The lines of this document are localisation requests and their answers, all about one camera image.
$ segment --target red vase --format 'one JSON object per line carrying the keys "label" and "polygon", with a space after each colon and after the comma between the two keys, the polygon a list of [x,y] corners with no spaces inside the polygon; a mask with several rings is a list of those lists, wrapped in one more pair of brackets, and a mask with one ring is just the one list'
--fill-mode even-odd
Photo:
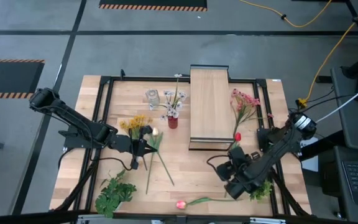
{"label": "red vase", "polygon": [[175,129],[178,127],[178,118],[174,118],[173,116],[168,116],[168,126],[170,129]]}

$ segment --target wooden board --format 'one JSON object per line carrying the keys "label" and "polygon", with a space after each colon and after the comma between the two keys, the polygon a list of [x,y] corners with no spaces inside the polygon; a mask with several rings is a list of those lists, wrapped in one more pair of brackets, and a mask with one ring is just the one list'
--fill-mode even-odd
{"label": "wooden board", "polygon": [[[76,104],[76,110],[90,118],[92,116],[94,101],[98,92],[100,76],[84,76],[80,90],[80,95]],[[274,123],[277,127],[284,125],[287,120],[287,104],[283,93],[281,82],[267,80],[268,92]],[[144,114],[153,117],[153,125],[164,132],[164,137],[160,146],[161,156],[167,165],[175,186],[172,186],[169,178],[157,156],[153,160],[153,168],[150,176],[149,192],[145,194],[147,171],[144,169],[140,160],[139,169],[132,170],[125,175],[125,181],[137,187],[137,192],[133,194],[131,202],[124,202],[117,212],[122,213],[146,213],[146,214],[194,214],[194,215],[266,215],[272,214],[269,197],[261,202],[249,201],[247,194],[241,196],[238,202],[207,202],[191,206],[186,210],[178,210],[175,206],[177,200],[191,201],[199,197],[224,198],[224,182],[214,173],[212,168],[205,162],[214,155],[225,154],[225,152],[206,152],[189,151],[188,141],[190,138],[190,102],[191,93],[188,83],[179,83],[179,89],[186,92],[190,97],[184,102],[183,110],[180,113],[178,128],[169,129],[167,121],[159,120],[163,110],[150,111],[145,97],[148,89],[155,88],[160,94],[163,90],[174,90],[175,83],[169,82],[114,82],[112,99],[109,109],[108,124],[119,129],[119,133],[124,133],[118,123],[137,114]],[[251,84],[229,84],[229,91],[237,88],[240,91],[253,95]],[[104,97],[102,97],[101,110],[104,107]],[[262,112],[266,115],[262,102]],[[247,121],[239,126],[238,131],[242,134],[241,147],[244,152],[251,153],[258,150],[256,129],[258,128],[256,119]],[[81,163],[83,160],[84,149],[75,149],[66,155],[58,173],[55,190],[53,193],[50,208],[59,206],[64,198],[71,192],[78,181]],[[118,157],[129,165],[131,156],[120,154],[117,151],[103,149],[101,157]],[[151,155],[146,155],[147,166],[150,166]],[[214,165],[225,162],[225,158],[216,158]],[[302,176],[301,164],[291,154],[287,154],[282,159],[283,172],[286,185],[293,194],[297,202],[310,212],[310,205],[306,193],[306,187]],[[95,212],[94,200],[100,193],[100,185],[103,179],[110,175],[116,175],[122,170],[120,163],[116,161],[100,161],[98,176],[96,179],[95,191],[91,211]],[[88,187],[83,191],[81,208],[84,208]],[[282,212],[281,198],[276,189],[279,211]]]}
{"label": "wooden board", "polygon": [[234,141],[227,70],[192,68],[190,83],[190,149],[222,142],[228,143],[223,147],[227,149]]}

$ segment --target red tulip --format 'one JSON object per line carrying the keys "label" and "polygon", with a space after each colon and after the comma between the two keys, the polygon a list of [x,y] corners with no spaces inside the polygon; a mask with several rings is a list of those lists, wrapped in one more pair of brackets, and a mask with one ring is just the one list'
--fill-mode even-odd
{"label": "red tulip", "polygon": [[178,201],[177,202],[177,208],[179,209],[186,209],[186,202],[185,201]]}
{"label": "red tulip", "polygon": [[241,134],[240,134],[240,133],[236,133],[236,134],[234,135],[234,139],[235,139],[236,141],[241,141]]}

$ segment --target white cable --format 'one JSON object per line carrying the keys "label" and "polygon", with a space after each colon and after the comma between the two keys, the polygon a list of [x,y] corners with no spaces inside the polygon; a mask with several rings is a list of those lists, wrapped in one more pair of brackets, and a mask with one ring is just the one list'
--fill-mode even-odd
{"label": "white cable", "polygon": [[337,112],[338,110],[340,110],[342,107],[346,106],[350,101],[354,100],[354,98],[358,97],[358,94],[354,95],[350,100],[346,101],[346,103],[342,104],[340,107],[336,108],[334,111],[332,111],[331,113],[327,114],[326,116],[324,116],[323,118],[320,118],[316,123],[326,119],[327,117],[331,116],[333,113]]}

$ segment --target yellow cable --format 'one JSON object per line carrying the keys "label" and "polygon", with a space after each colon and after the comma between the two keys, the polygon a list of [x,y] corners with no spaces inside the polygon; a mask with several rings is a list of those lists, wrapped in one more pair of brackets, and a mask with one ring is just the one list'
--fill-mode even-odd
{"label": "yellow cable", "polygon": [[[258,4],[254,4],[254,3],[251,3],[251,2],[247,2],[245,0],[240,0],[241,2],[244,2],[244,3],[247,3],[251,6],[256,6],[256,7],[259,7],[259,8],[262,8],[262,9],[267,9],[267,10],[270,10],[270,11],[273,11],[275,13],[277,13],[278,15],[280,16],[283,16],[283,14],[281,12],[278,12],[277,10],[275,9],[272,9],[271,7],[267,7],[267,6],[261,6],[261,5],[258,5]],[[303,27],[306,27],[308,25],[310,25],[312,22],[314,22],[320,15],[321,13],[324,12],[324,10],[326,10],[326,8],[329,6],[329,4],[332,2],[333,0],[329,0],[327,2],[327,4],[323,7],[323,9],[317,14],[317,16],[315,16],[312,20],[310,20],[309,22],[307,22],[306,24],[303,24],[303,25],[294,25],[292,22],[290,22],[286,17],[284,17],[285,21],[287,21],[291,26],[293,27],[296,27],[296,28],[303,28]]]}
{"label": "yellow cable", "polygon": [[335,49],[338,47],[338,45],[342,42],[342,40],[345,38],[346,34],[354,27],[356,23],[353,22],[352,25],[346,30],[346,32],[342,35],[341,39],[339,39],[338,43],[334,46],[334,48],[330,51],[330,53],[327,55],[327,57],[325,58],[323,64],[320,66],[320,68],[318,69],[316,75],[314,76],[314,79],[313,79],[313,82],[310,86],[310,89],[309,89],[309,94],[308,96],[305,98],[305,99],[301,99],[299,98],[299,104],[302,106],[302,107],[306,107],[306,103],[307,101],[310,99],[310,96],[311,96],[311,91],[313,89],[313,86],[314,86],[314,83],[317,79],[317,76],[319,75],[321,69],[324,67],[324,65],[327,63],[328,59],[330,58],[330,56],[333,54],[333,52],[335,51]]}

